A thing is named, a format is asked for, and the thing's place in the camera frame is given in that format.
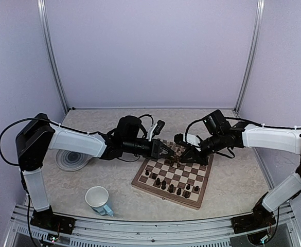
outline black chess piece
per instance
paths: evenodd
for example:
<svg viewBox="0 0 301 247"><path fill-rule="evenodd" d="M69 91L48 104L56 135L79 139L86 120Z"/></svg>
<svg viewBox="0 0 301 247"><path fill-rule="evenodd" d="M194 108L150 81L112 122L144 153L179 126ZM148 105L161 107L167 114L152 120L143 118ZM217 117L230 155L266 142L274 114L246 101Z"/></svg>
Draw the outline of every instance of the black chess piece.
<svg viewBox="0 0 301 247"><path fill-rule="evenodd" d="M185 192L185 198L187 199L188 197L189 197L189 195L190 195L190 192Z"/></svg>
<svg viewBox="0 0 301 247"><path fill-rule="evenodd" d="M165 180L162 181L162 189L166 189L166 181Z"/></svg>
<svg viewBox="0 0 301 247"><path fill-rule="evenodd" d="M173 193L173 189L174 189L174 185L171 184L170 187L169 187L169 192L170 192L170 193Z"/></svg>

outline mug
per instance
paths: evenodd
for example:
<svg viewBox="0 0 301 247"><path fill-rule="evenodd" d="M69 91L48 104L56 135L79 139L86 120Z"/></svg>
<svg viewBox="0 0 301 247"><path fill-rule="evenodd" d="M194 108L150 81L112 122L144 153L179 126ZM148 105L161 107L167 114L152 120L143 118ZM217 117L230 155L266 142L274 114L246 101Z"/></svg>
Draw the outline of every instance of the mug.
<svg viewBox="0 0 301 247"><path fill-rule="evenodd" d="M114 216L114 212L108 205L109 193L101 186L88 189L85 194L85 202L99 215Z"/></svg>

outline wooden chessboard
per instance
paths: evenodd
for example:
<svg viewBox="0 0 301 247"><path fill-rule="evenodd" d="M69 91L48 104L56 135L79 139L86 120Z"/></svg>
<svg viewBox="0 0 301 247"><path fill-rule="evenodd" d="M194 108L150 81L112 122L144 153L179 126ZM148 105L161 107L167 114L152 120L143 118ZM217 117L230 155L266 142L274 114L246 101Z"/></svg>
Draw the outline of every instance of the wooden chessboard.
<svg viewBox="0 0 301 247"><path fill-rule="evenodd" d="M166 140L161 141L179 156L184 151L184 147L180 145ZM204 198L212 161L213 155L209 156L209 164L207 166L195 163L180 164L178 166L177 163L170 160L160 159L152 161L146 159L134 177L132 186L162 199L193 209L199 209ZM166 188L164 190L161 189L161 184L156 185L156 179L152 178L153 173L156 174L156 179L159 178L161 182L163 180L166 181ZM174 185L173 193L168 191L171 184ZM176 194L178 188L181 188L179 196ZM186 191L189 192L188 198L185 198Z"/></svg>

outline white wall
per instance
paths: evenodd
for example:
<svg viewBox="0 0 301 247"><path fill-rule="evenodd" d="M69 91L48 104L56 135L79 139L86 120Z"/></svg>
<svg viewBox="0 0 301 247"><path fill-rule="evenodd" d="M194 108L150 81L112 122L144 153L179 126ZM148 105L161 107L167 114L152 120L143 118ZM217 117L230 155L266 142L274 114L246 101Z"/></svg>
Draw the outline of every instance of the white wall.
<svg viewBox="0 0 301 247"><path fill-rule="evenodd" d="M269 125L301 125L301 1L265 2L259 45L241 116ZM259 149L277 185L299 157ZM291 203L301 227L301 195Z"/></svg>
<svg viewBox="0 0 301 247"><path fill-rule="evenodd" d="M37 1L0 1L0 132L10 123L39 112L54 120L63 110L45 49ZM23 127L9 131L3 139L5 156L16 162L15 136ZM16 203L25 193L18 168L0 158L0 245Z"/></svg>
<svg viewBox="0 0 301 247"><path fill-rule="evenodd" d="M46 1L69 105L233 108L257 0Z"/></svg>

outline white mug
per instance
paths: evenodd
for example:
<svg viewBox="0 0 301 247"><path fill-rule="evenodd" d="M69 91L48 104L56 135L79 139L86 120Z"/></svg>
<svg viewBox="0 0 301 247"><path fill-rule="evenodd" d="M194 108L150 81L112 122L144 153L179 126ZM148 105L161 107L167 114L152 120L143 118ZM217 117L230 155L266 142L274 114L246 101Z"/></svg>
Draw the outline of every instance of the white mug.
<svg viewBox="0 0 301 247"><path fill-rule="evenodd" d="M100 215L114 216L114 212L109 206L109 193L101 186L88 189L85 194L85 202Z"/></svg>

